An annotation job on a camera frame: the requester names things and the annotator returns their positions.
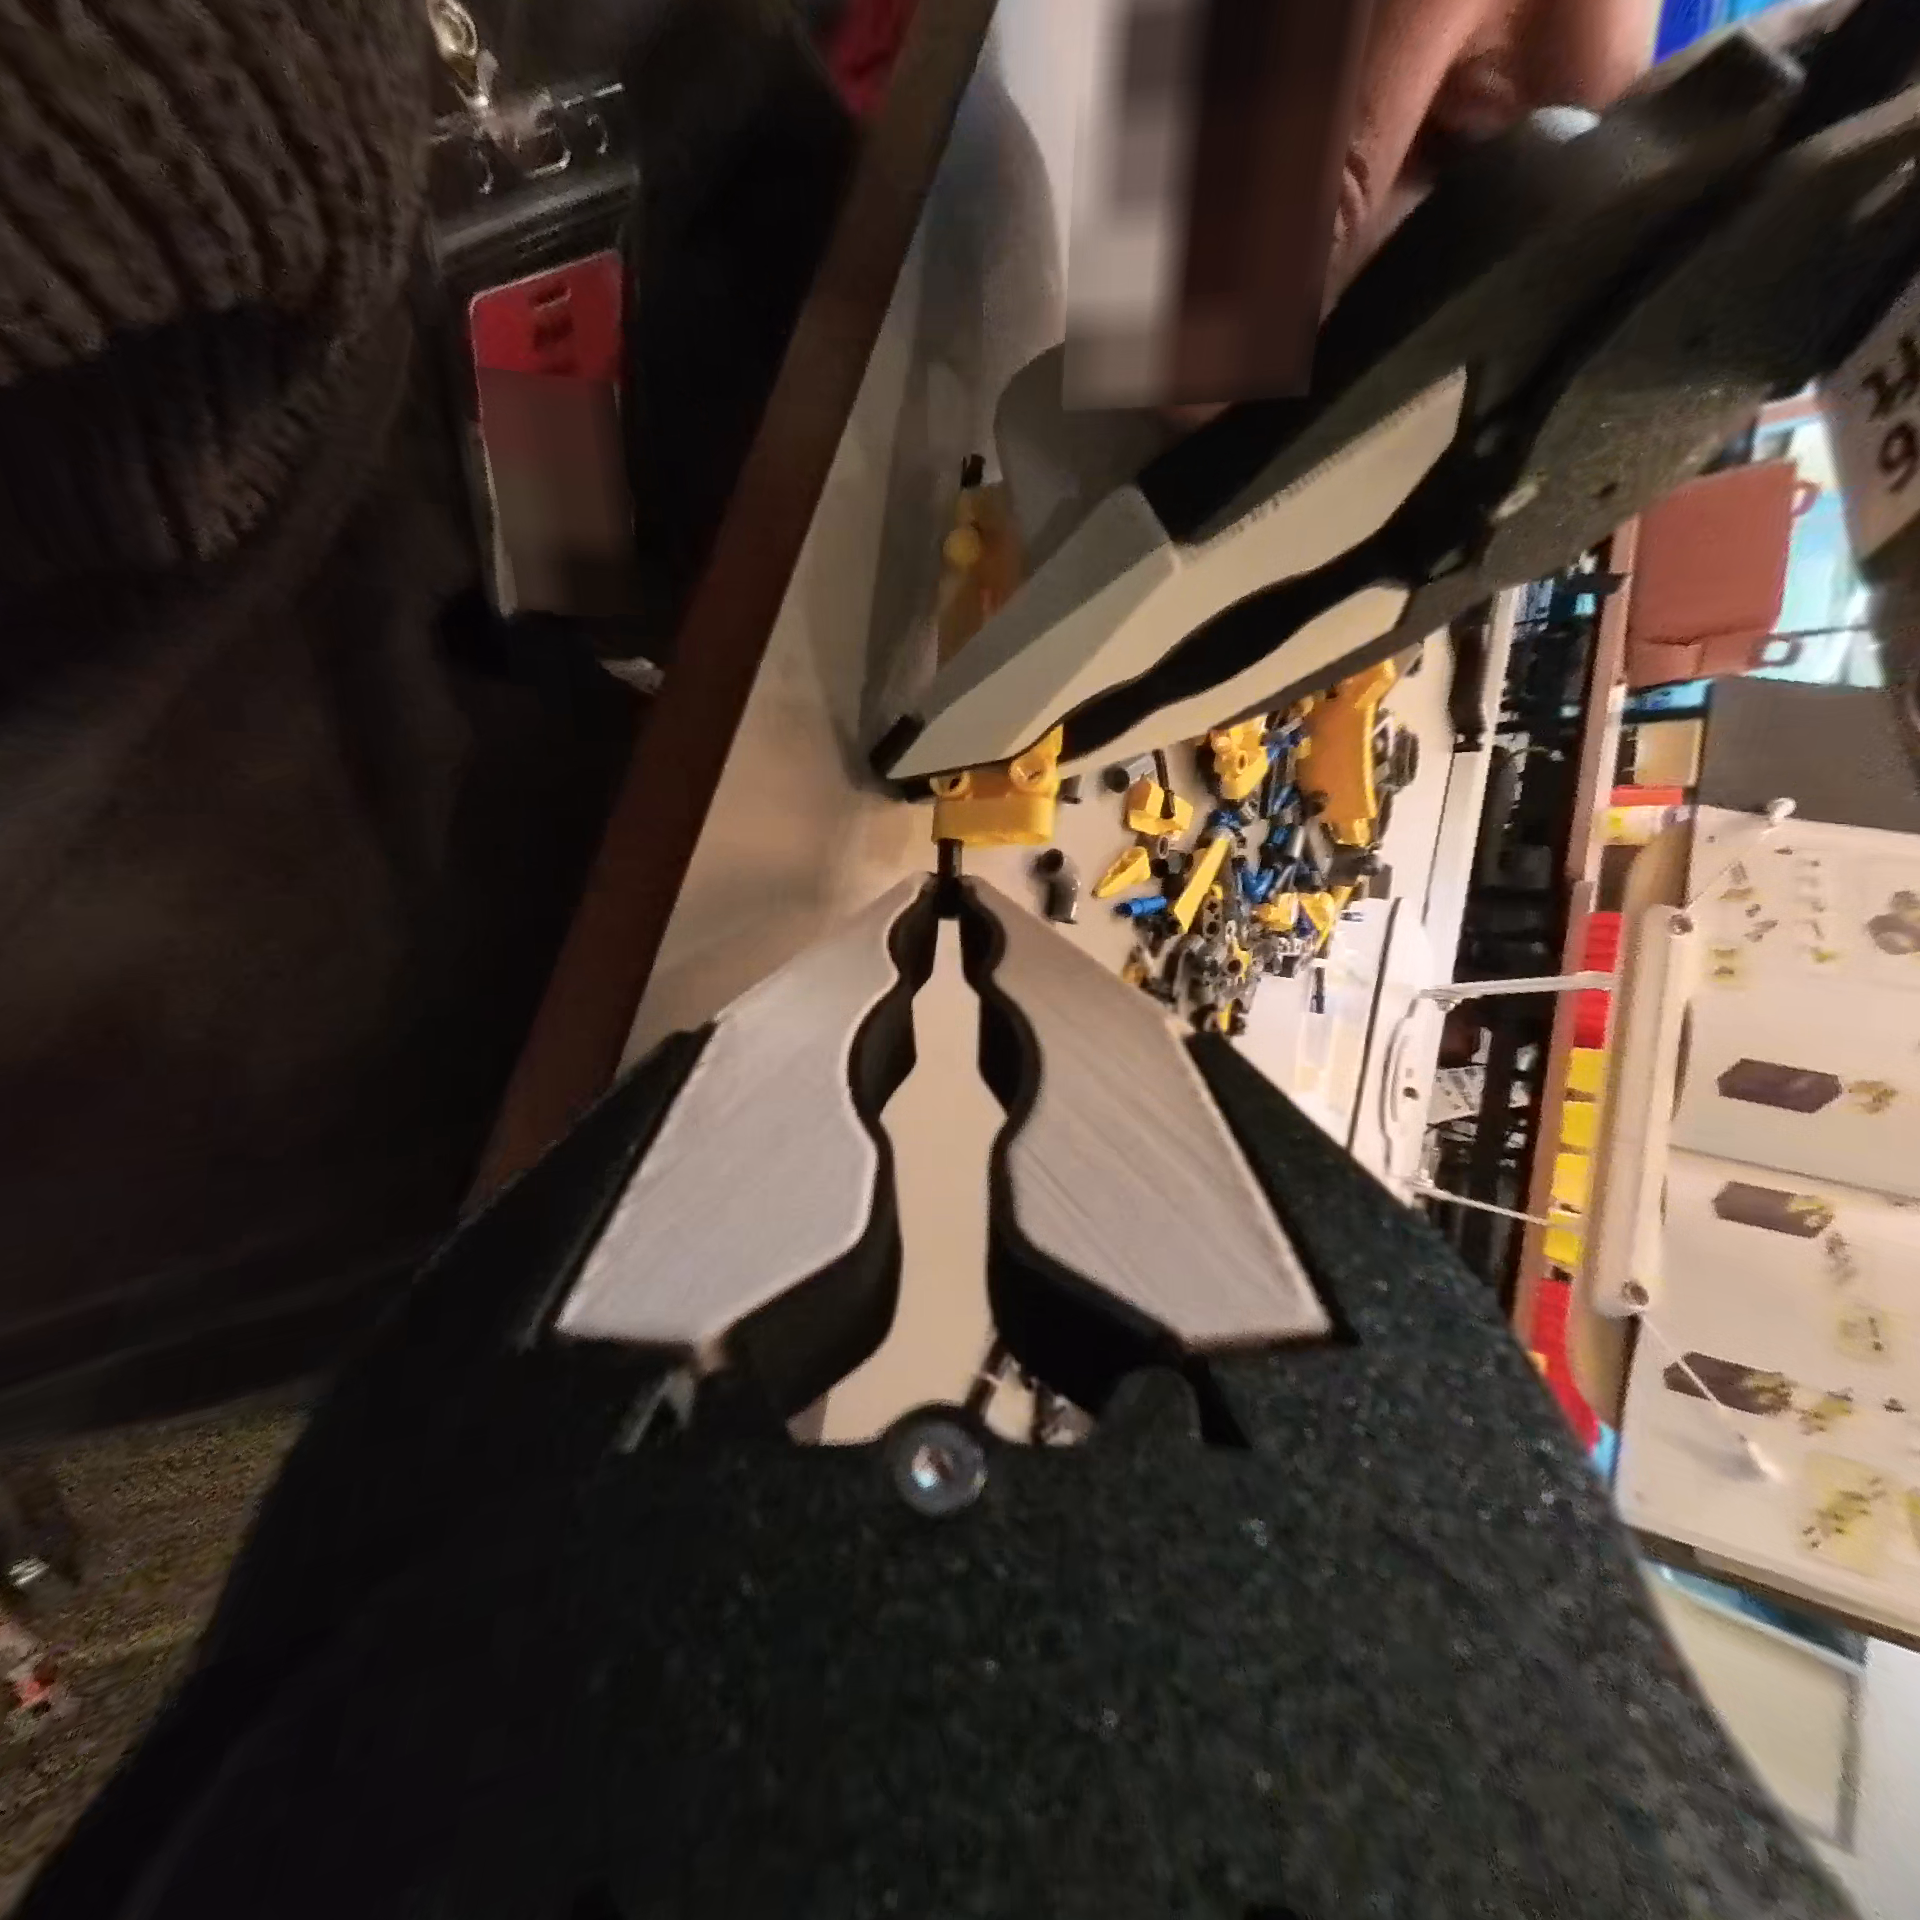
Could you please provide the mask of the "red yellow parts drawers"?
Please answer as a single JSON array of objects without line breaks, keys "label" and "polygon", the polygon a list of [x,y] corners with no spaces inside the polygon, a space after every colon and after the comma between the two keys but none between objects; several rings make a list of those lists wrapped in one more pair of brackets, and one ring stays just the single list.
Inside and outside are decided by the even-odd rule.
[{"label": "red yellow parts drawers", "polygon": [[1576,972],[1594,973],[1600,984],[1556,996],[1548,1017],[1543,1126],[1536,1129],[1534,1168],[1529,1176],[1543,1188],[1534,1208],[1543,1219],[1523,1225],[1509,1313],[1534,1370],[1587,1451],[1594,1451],[1602,1439],[1604,1421],[1573,1374],[1573,1281],[1587,1251],[1587,1214],[1615,1014],[1609,982],[1619,961],[1621,914],[1589,911],[1581,923]]}]

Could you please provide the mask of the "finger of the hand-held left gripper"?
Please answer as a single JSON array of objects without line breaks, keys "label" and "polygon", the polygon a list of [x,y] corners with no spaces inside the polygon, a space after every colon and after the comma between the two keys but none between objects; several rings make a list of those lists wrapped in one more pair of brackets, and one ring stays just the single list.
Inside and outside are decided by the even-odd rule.
[{"label": "finger of the hand-held left gripper", "polygon": [[1435,380],[1210,536],[1179,538],[1144,476],[1106,492],[876,744],[876,778],[916,788],[1020,755],[1243,602],[1283,602],[1283,637],[1340,602],[1408,609],[1408,563],[1374,540],[1454,443],[1469,395],[1464,373]]},{"label": "finger of the hand-held left gripper", "polygon": [[1120,759],[1183,739],[1332,684],[1383,652],[1404,598],[1344,598],[1291,636],[1285,603],[1249,598],[1213,618],[1148,672],[1072,707],[1066,759]]}]

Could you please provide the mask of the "open instruction booklet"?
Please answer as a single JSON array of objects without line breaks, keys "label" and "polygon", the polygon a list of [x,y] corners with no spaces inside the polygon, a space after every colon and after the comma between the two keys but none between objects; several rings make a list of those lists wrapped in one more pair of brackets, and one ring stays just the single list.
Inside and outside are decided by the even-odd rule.
[{"label": "open instruction booklet", "polygon": [[1916,836],[1700,805],[1685,915],[1619,1507],[1916,1635]]}]

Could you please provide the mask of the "red white badge card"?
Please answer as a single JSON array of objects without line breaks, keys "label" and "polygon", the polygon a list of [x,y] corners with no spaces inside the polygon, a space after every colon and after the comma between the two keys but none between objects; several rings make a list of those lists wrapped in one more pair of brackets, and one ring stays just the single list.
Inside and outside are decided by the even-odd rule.
[{"label": "red white badge card", "polygon": [[580,252],[477,292],[466,341],[496,607],[585,621],[633,616],[620,252]]}]

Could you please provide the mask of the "person's dark trousers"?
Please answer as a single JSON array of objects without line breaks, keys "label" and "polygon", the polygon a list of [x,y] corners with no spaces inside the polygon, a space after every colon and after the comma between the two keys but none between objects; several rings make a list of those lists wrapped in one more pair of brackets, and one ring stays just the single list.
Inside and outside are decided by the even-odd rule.
[{"label": "person's dark trousers", "polygon": [[5,1442],[321,1371],[452,1225],[638,704],[384,327],[252,538],[5,579]]}]

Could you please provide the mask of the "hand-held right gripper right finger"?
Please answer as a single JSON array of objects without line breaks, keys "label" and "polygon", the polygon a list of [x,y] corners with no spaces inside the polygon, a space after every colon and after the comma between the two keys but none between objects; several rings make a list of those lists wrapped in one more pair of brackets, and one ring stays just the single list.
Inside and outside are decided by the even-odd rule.
[{"label": "hand-held right gripper right finger", "polygon": [[1003,1112],[992,1219],[1049,1284],[1176,1351],[1321,1343],[1334,1315],[1208,1085],[1140,987],[961,879],[976,1067]]}]

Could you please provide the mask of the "person's left hand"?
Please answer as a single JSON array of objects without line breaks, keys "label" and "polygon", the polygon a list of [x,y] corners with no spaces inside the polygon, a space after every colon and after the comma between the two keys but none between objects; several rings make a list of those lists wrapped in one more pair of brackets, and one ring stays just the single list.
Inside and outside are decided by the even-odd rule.
[{"label": "person's left hand", "polygon": [[1596,112],[1648,67],[1658,1],[1372,4],[1338,176],[1326,300],[1440,172],[1538,109]]}]

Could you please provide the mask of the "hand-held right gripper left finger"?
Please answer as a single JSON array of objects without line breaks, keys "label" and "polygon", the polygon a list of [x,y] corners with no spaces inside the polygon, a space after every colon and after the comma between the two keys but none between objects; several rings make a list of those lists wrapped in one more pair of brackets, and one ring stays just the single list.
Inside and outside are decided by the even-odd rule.
[{"label": "hand-held right gripper left finger", "polygon": [[559,1332],[756,1374],[850,1374],[900,1301],[895,1152],[943,902],[903,879],[722,1007]]}]

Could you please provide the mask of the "pile of mixed toy bricks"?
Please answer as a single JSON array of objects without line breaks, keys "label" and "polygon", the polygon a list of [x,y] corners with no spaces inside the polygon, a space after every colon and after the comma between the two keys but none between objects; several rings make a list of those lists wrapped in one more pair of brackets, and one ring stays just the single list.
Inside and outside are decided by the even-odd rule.
[{"label": "pile of mixed toy bricks", "polygon": [[1372,850],[1336,844],[1296,783],[1298,712],[1312,692],[1194,735],[1185,771],[1166,749],[1104,769],[1125,844],[1092,899],[1131,931],[1120,967],[1128,984],[1194,1031],[1234,1040],[1263,984],[1323,967],[1349,911],[1391,887],[1383,850],[1423,757],[1391,697],[1423,672],[1423,655],[1420,645],[1392,653],[1403,676],[1384,712],[1399,737],[1396,789]]}]

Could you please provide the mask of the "yellow panel brick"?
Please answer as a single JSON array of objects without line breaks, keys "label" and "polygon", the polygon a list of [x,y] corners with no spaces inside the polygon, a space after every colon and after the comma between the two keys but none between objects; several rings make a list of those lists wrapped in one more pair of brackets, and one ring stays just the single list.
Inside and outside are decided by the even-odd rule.
[{"label": "yellow panel brick", "polygon": [[[1008,492],[985,484],[959,492],[940,546],[935,599],[935,659],[946,665],[1026,579],[1024,544]],[[1047,848],[1055,841],[1065,728],[1057,726],[1022,754],[935,775],[932,838],[964,850]]]}]

